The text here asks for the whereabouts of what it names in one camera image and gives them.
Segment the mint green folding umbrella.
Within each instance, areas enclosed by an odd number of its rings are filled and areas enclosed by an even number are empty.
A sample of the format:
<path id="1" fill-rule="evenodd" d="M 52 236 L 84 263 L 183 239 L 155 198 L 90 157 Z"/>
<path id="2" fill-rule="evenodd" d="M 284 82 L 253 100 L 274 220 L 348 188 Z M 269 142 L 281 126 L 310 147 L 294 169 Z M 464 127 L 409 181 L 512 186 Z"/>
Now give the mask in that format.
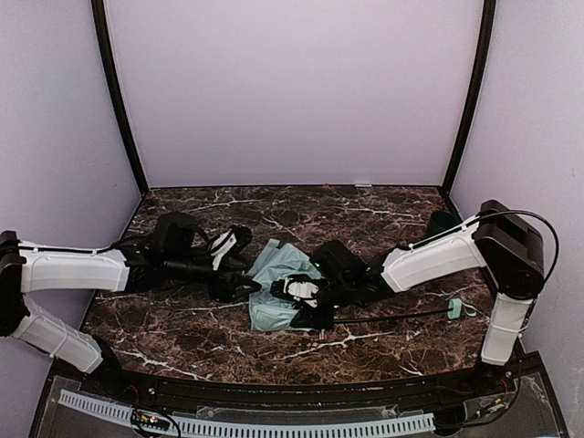
<path id="1" fill-rule="evenodd" d="M 335 307 L 333 319 L 317 319 L 314 318 L 316 308 L 296 301 L 280 299 L 270 293 L 273 282 L 288 276 L 304 274 L 316 280 L 328 280 L 357 288 L 364 300 L 364 308 L 369 303 L 381 302 L 397 295 L 397 292 L 385 283 L 378 271 L 382 261 L 383 259 L 378 257 L 372 265 L 368 265 L 339 240 L 326 242 L 312 255 L 307 255 L 294 245 L 281 245 L 276 239 L 269 240 L 248 272 L 255 282 L 261 284 L 261 290 L 251 294 L 248 300 L 251 330 L 258 332 L 324 331 L 333 329 L 337 324 L 421 318 L 441 313 L 446 313 L 450 319 L 460 317 L 462 303 L 458 298 L 453 298 L 447 307 L 426 312 L 398 316 L 337 318 L 336 311 L 344 307 Z"/>

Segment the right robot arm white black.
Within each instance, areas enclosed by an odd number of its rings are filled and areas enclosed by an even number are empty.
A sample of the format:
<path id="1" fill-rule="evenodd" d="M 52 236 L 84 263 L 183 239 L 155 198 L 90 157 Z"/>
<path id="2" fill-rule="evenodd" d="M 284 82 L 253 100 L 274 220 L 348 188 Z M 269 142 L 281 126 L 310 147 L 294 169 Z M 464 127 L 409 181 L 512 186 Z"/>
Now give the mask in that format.
<path id="1" fill-rule="evenodd" d="M 480 360 L 504 366 L 526 319 L 555 268 L 544 262 L 541 233 L 528 218 L 497 200 L 460 224 L 407 246 L 397 246 L 369 263 L 340 241 L 318 247 L 310 257 L 327 286 L 318 292 L 328 307 L 365 304 L 469 269 L 486 268 L 497 286 Z"/>

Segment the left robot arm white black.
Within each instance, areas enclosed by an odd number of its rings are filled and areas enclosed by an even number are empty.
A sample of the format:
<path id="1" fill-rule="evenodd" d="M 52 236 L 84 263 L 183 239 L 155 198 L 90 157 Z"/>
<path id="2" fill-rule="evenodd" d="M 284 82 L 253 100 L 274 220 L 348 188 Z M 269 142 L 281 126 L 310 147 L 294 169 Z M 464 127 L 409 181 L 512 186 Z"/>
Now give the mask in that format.
<path id="1" fill-rule="evenodd" d="M 210 299 L 230 303 L 260 290 L 246 275 L 242 251 L 252 232 L 232 226 L 209 236 L 195 217 L 161 215 L 148 235 L 127 237 L 105 248 L 37 245 L 1 234 L 1 335 L 25 343 L 88 375 L 120 369 L 102 340 L 82 333 L 47 313 L 30 293 L 50 289 L 95 289 L 139 293 L 156 283 L 183 279 L 207 285 Z"/>

